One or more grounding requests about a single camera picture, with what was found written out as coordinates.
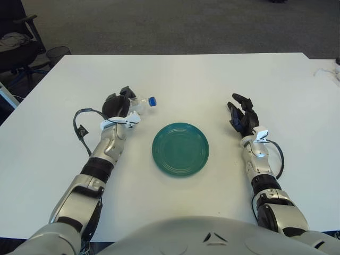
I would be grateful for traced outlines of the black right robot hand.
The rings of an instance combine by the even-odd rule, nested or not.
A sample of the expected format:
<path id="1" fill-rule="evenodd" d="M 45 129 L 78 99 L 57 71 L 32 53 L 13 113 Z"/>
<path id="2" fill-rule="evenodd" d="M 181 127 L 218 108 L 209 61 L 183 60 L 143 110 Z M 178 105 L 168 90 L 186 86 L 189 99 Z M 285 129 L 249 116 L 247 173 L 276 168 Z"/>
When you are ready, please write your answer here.
<path id="1" fill-rule="evenodd" d="M 231 114 L 231 120 L 229 121 L 231 126 L 240 133 L 243 138 L 253 135 L 253 128 L 259 126 L 259 120 L 253 110 L 251 99 L 245 98 L 237 93 L 233 93 L 232 97 L 241 105 L 241 109 L 237 108 L 230 101 L 227 103 Z"/>

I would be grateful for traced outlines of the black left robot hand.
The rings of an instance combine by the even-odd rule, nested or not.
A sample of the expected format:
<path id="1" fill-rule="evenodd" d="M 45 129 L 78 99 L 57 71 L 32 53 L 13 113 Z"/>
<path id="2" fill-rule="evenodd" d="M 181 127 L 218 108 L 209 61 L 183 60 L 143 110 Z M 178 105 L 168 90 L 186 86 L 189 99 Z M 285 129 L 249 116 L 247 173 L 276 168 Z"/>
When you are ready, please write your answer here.
<path id="1" fill-rule="evenodd" d="M 106 98 L 101 112 L 107 118 L 127 117 L 130 108 L 130 99 L 135 97 L 135 93 L 129 86 L 126 86 L 121 89 L 118 95 L 113 93 Z"/>

